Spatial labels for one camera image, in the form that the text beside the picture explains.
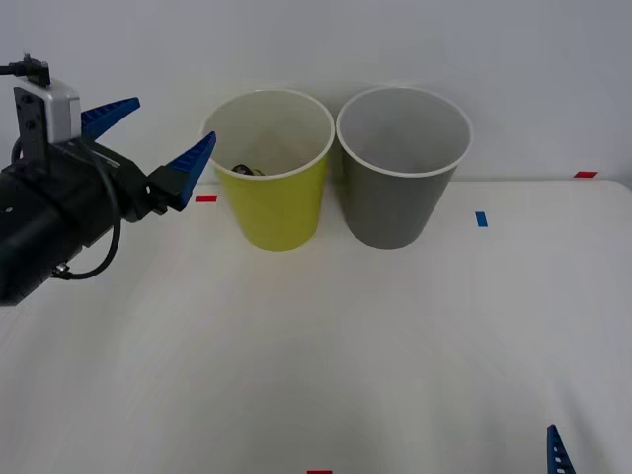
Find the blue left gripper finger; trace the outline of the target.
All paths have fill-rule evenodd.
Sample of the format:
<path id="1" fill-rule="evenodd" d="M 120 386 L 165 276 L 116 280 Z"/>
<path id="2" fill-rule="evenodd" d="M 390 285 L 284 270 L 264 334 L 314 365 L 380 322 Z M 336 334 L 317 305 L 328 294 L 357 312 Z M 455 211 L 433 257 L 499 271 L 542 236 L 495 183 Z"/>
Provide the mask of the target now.
<path id="1" fill-rule="evenodd" d="M 140 108 L 137 97 L 104 104 L 81 113 L 81 135 L 96 141 L 113 126 Z"/>
<path id="2" fill-rule="evenodd" d="M 149 175 L 148 198 L 153 212 L 166 213 L 169 208 L 181 212 L 187 207 L 215 144 L 216 134 L 212 131 L 188 151 Z"/>

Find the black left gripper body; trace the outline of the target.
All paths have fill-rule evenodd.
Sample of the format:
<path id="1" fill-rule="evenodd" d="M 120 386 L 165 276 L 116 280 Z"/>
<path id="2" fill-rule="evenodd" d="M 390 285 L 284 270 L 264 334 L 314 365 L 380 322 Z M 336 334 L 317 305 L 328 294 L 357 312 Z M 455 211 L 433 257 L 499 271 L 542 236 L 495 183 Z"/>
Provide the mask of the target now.
<path id="1" fill-rule="evenodd" d="M 131 160 L 92 141 L 48 147 L 51 183 L 46 186 L 46 242 L 89 247 L 116 223 L 138 222 L 166 205 Z"/>

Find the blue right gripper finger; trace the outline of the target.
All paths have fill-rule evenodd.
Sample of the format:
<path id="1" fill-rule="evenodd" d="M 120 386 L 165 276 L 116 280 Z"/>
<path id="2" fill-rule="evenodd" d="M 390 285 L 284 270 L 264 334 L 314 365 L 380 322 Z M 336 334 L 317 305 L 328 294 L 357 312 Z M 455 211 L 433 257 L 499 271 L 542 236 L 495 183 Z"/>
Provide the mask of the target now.
<path id="1" fill-rule="evenodd" d="M 547 473 L 575 474 L 575 468 L 555 425 L 547 428 Z"/>

